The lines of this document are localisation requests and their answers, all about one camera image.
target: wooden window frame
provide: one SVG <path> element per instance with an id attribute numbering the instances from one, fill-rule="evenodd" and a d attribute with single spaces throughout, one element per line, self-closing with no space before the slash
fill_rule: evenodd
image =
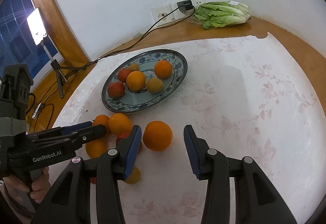
<path id="1" fill-rule="evenodd" d="M 45 28 L 63 58 L 69 62 L 85 64 L 90 60 L 71 32 L 55 0 L 32 0 L 40 8 Z"/>

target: power adapter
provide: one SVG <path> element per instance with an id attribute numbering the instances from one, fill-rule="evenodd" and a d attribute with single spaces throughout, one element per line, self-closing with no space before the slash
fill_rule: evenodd
<path id="1" fill-rule="evenodd" d="M 192 5 L 191 0 L 185 0 L 185 1 L 177 2 L 177 5 L 179 7 L 179 11 L 182 12 L 182 13 L 185 13 L 186 11 L 192 10 L 193 8 L 195 8 Z"/>
<path id="2" fill-rule="evenodd" d="M 38 117 L 38 115 L 40 114 L 40 112 L 42 111 L 42 109 L 44 108 L 45 104 L 44 103 L 39 103 L 39 105 L 37 106 L 37 108 L 35 109 L 33 115 L 32 115 L 32 119 L 35 119 Z"/>

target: electrical outlet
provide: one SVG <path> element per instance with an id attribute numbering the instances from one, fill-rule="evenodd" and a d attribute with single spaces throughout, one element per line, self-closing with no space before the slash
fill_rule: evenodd
<path id="1" fill-rule="evenodd" d="M 206 3 L 206 0 L 191 0 L 191 2 L 192 2 L 192 5 L 196 8 L 198 5 Z M 170 6 L 171 6 L 172 10 L 178 8 L 178 5 L 177 5 L 176 2 L 175 3 L 170 3 Z M 187 16 L 186 14 L 180 12 L 179 10 L 176 10 L 174 12 L 175 20 L 180 20 L 182 18 L 185 18 L 186 16 Z"/>
<path id="2" fill-rule="evenodd" d="M 159 19 L 165 16 L 164 19 L 162 19 L 159 23 L 157 23 L 157 26 L 161 26 L 166 23 L 171 23 L 175 21 L 174 13 L 167 15 L 168 13 L 172 12 L 170 5 L 164 5 L 161 7 L 152 8 L 151 11 L 155 22 L 157 22 Z"/>
<path id="3" fill-rule="evenodd" d="M 192 5 L 196 8 L 198 5 L 201 5 L 203 3 L 206 3 L 206 0 L 191 0 Z"/>

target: red apple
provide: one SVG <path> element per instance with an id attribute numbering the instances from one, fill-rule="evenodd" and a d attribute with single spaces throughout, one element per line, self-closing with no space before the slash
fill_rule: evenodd
<path id="1" fill-rule="evenodd" d="M 131 69 L 122 68 L 118 71 L 118 80 L 126 82 L 128 75 L 131 73 Z"/>
<path id="2" fill-rule="evenodd" d="M 118 135 L 116 141 L 115 141 L 115 146 L 118 145 L 119 141 L 122 140 L 122 139 L 126 139 L 127 137 L 129 137 L 129 133 L 128 132 L 123 132 L 121 133 L 120 135 Z M 139 145 L 139 149 L 138 149 L 138 153 L 140 153 L 141 151 L 141 147 L 142 147 L 142 142 L 140 143 Z"/>
<path id="3" fill-rule="evenodd" d="M 123 83 L 116 81 L 112 82 L 108 86 L 109 96 L 113 99 L 118 99 L 124 96 L 126 92 L 126 88 Z"/>

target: orange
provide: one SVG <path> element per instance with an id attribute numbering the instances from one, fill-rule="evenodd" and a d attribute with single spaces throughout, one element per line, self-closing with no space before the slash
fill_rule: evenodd
<path id="1" fill-rule="evenodd" d="M 135 184 L 138 183 L 140 179 L 141 179 L 141 172 L 135 166 L 134 169 L 132 170 L 131 175 L 129 175 L 128 179 L 124 180 L 124 182 L 128 184 Z"/>
<path id="2" fill-rule="evenodd" d="M 106 116 L 104 114 L 100 114 L 94 119 L 92 126 L 94 126 L 94 125 L 105 125 L 105 127 L 106 127 L 105 136 L 108 137 L 109 134 L 111 133 L 111 131 L 109 129 L 109 126 L 108 126 L 108 121 L 109 121 L 108 116 Z"/>
<path id="3" fill-rule="evenodd" d="M 172 137 L 172 130 L 167 124 L 162 121 L 152 121 L 145 128 L 143 142 L 151 150 L 162 151 L 171 144 Z"/>
<path id="4" fill-rule="evenodd" d="M 132 129 L 132 123 L 129 118 L 121 113 L 113 114 L 108 120 L 108 126 L 110 131 L 118 136 L 123 132 L 130 132 Z"/>
<path id="5" fill-rule="evenodd" d="M 131 72 L 126 80 L 128 88 L 132 91 L 140 91 L 144 88 L 146 83 L 146 77 L 144 73 L 140 71 Z"/>
<path id="6" fill-rule="evenodd" d="M 167 79 L 172 73 L 172 65 L 166 60 L 160 60 L 154 66 L 154 73 L 158 78 Z"/>
<path id="7" fill-rule="evenodd" d="M 91 158 L 98 158 L 108 150 L 106 142 L 103 139 L 97 139 L 85 144 L 87 155 Z"/>

